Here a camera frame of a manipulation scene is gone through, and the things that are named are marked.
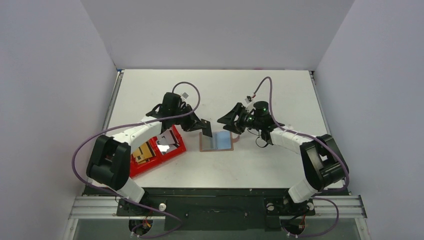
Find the red three-compartment bin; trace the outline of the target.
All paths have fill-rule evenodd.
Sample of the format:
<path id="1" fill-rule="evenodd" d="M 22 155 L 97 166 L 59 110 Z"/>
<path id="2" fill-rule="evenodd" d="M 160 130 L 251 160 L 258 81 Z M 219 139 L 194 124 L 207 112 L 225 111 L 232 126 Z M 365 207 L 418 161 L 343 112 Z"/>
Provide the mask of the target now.
<path id="1" fill-rule="evenodd" d="M 147 172 L 148 170 L 151 170 L 167 161 L 169 161 L 172 158 L 175 158 L 179 155 L 182 155 L 184 152 L 186 152 L 186 146 L 183 142 L 183 139 L 178 132 L 177 128 L 175 126 L 172 126 L 169 130 L 172 130 L 175 134 L 177 140 L 179 141 L 180 147 L 174 151 L 171 151 L 170 153 L 167 153 L 165 155 L 162 155 L 157 147 L 156 140 L 157 136 L 152 137 L 147 142 L 149 142 L 150 146 L 152 147 L 153 151 L 155 152 L 155 156 L 152 157 L 148 162 L 143 164 L 137 164 L 135 163 L 132 154 L 130 157 L 130 170 L 129 170 L 129 176 L 131 178 L 135 178 L 136 176 Z"/>

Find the tan leather card holder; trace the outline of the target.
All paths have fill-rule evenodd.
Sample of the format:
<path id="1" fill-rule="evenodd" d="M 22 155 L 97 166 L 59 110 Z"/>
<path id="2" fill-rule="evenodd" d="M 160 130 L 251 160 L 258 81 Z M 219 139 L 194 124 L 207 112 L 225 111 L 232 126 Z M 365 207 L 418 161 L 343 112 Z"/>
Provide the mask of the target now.
<path id="1" fill-rule="evenodd" d="M 230 131 L 214 131 L 212 137 L 199 134 L 200 152 L 225 152 L 233 151 L 234 144 L 240 140 L 240 135 Z"/>

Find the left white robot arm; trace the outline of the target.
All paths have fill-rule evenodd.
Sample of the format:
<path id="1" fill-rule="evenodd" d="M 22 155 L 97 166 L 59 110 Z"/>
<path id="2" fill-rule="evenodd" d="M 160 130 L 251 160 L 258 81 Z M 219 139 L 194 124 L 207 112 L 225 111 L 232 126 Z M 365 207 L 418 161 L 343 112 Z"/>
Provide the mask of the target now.
<path id="1" fill-rule="evenodd" d="M 212 136 L 210 122 L 198 118 L 183 97 L 172 92 L 165 93 L 162 103 L 148 112 L 141 122 L 139 126 L 112 136 L 97 137 L 86 169 L 89 178 L 136 203 L 145 195 L 145 190 L 130 177 L 131 155 L 139 146 L 174 125 L 185 132 L 201 130 L 203 135 Z"/>

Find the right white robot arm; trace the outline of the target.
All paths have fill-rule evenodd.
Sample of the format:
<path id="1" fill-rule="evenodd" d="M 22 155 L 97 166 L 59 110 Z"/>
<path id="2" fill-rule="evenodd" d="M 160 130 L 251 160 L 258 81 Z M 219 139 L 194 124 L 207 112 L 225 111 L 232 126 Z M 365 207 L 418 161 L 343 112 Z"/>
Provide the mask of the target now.
<path id="1" fill-rule="evenodd" d="M 285 196 L 289 203 L 303 203 L 329 185 L 348 179 L 348 167 L 331 135 L 313 136 L 288 129 L 275 120 L 266 101 L 253 102 L 249 106 L 238 102 L 217 122 L 237 135 L 254 129 L 267 144 L 283 147 L 300 156 L 305 177 L 289 188 Z"/>

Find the silver mirrored card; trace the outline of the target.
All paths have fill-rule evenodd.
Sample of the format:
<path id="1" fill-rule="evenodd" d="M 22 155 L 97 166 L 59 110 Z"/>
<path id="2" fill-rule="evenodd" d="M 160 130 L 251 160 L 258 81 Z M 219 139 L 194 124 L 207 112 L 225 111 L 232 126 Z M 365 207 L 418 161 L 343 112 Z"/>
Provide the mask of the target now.
<path id="1" fill-rule="evenodd" d="M 176 135 L 170 129 L 157 136 L 156 145 L 162 155 L 168 154 L 180 147 Z"/>

